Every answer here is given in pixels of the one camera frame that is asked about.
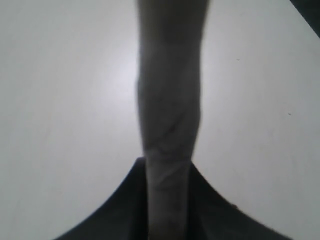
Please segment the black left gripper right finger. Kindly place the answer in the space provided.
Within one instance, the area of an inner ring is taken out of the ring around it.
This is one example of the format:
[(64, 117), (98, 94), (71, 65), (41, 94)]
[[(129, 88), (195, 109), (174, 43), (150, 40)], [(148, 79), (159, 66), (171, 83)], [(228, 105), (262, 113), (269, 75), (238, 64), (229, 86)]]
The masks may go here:
[(192, 165), (189, 172), (188, 240), (289, 240), (222, 197)]

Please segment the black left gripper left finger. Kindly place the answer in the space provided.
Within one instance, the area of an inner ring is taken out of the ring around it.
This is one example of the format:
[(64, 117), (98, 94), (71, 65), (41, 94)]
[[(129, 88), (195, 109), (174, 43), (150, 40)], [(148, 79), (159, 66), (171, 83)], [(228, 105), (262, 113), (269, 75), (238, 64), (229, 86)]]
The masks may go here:
[(146, 240), (145, 159), (139, 157), (109, 199), (58, 240)]

